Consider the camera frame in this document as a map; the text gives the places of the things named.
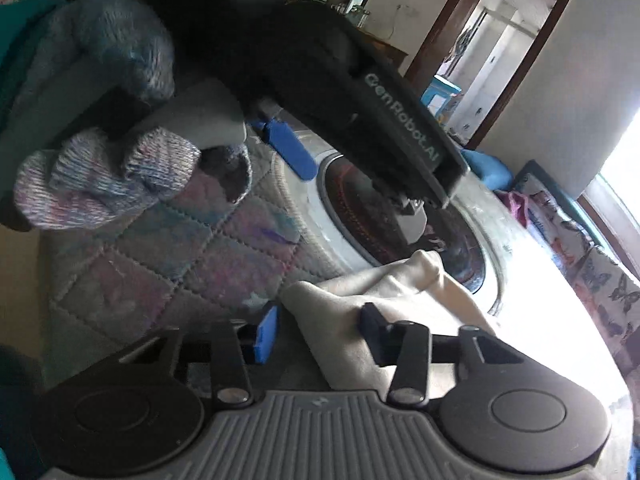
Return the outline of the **gloved left hand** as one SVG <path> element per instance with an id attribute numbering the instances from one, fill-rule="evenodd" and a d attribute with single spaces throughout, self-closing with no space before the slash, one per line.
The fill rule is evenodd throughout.
<path id="1" fill-rule="evenodd" d="M 170 200 L 196 170 L 242 200 L 253 169 L 240 104 L 174 61 L 138 0 L 2 6 L 2 224 L 95 229 Z"/>

